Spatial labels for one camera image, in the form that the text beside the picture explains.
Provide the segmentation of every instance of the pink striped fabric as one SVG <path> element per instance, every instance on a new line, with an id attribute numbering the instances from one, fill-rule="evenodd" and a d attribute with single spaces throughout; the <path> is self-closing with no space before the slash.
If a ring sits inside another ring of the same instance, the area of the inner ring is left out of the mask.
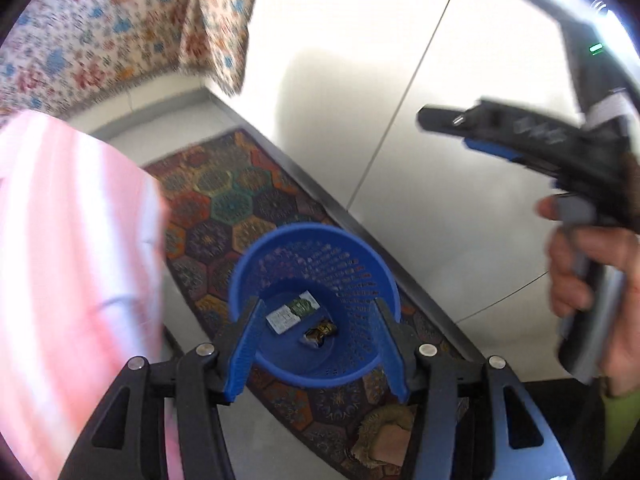
<path id="1" fill-rule="evenodd" d="M 0 132 L 0 433 L 33 480 L 57 479 L 130 357 L 158 361 L 167 215 L 155 179 L 63 121 Z"/>

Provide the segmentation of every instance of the finger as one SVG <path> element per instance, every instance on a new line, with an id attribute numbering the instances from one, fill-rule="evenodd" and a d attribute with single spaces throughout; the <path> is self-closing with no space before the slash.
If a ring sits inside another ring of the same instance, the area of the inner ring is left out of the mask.
<path id="1" fill-rule="evenodd" d="M 628 336 L 629 345 L 635 347 L 633 354 L 640 357 L 640 256 L 627 267 L 625 297 L 618 319 L 622 320 L 621 332 Z"/>
<path id="2" fill-rule="evenodd" d="M 559 276 L 551 286 L 553 301 L 565 303 L 575 310 L 587 310 L 593 303 L 593 293 L 589 285 L 575 276 Z"/>
<path id="3" fill-rule="evenodd" d="M 571 314 L 574 314 L 576 310 L 571 305 L 563 303 L 562 301 L 556 300 L 552 297 L 551 312 L 556 314 L 556 316 L 558 317 L 565 318 L 567 316 L 570 316 Z"/>
<path id="4" fill-rule="evenodd" d="M 628 229 L 580 227 L 573 236 L 576 246 L 591 260 L 625 272 L 632 270 L 638 239 Z"/>
<path id="5" fill-rule="evenodd" d="M 562 272 L 558 266 L 551 261 L 549 264 L 549 277 L 551 278 L 551 285 L 553 285 L 557 280 L 561 280 L 565 276 L 573 276 L 570 272 Z"/>
<path id="6" fill-rule="evenodd" d="M 575 252 L 562 228 L 556 229 L 551 235 L 546 252 L 559 274 L 571 274 L 574 272 Z"/>
<path id="7" fill-rule="evenodd" d="M 558 220 L 558 209 L 556 207 L 556 197 L 548 196 L 543 198 L 536 204 L 536 212 L 542 218 L 549 220 Z"/>

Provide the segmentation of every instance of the human hand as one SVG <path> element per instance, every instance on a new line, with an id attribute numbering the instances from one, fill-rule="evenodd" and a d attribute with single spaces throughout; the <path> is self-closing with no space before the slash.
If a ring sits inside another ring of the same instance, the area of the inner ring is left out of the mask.
<path id="1" fill-rule="evenodd" d="M 543 218 L 558 220 L 556 200 L 549 196 L 536 206 Z M 575 247 L 591 260 L 626 273 L 626 290 L 600 368 L 609 378 L 609 393 L 618 397 L 640 389 L 640 251 L 638 238 L 622 228 L 584 227 L 572 234 Z M 573 272 L 575 251 L 562 228 L 547 247 L 550 259 L 551 310 L 566 317 L 588 310 L 593 291 Z"/>

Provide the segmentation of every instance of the blue plastic basket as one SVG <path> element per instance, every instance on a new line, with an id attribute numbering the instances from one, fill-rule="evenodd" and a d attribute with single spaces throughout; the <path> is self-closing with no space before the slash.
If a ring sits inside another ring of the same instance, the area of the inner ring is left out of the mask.
<path id="1" fill-rule="evenodd" d="M 383 298 L 400 320 L 391 272 L 373 249 L 342 229 L 318 223 L 284 226 L 260 238 L 236 266 L 229 311 L 237 320 L 251 296 L 267 313 L 308 290 L 321 308 L 277 335 L 265 320 L 256 360 L 286 383 L 330 388 L 362 377 L 380 362 L 369 330 L 369 308 Z M 300 342 L 323 317 L 338 326 L 319 349 Z"/>

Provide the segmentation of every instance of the floral fabric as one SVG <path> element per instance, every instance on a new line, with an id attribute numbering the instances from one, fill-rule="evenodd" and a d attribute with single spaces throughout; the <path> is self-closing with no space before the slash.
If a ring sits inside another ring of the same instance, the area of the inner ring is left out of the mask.
<path id="1" fill-rule="evenodd" d="M 229 94 L 244 76 L 254 0 L 32 0 L 0 47 L 0 124 L 59 117 L 180 70 Z"/>

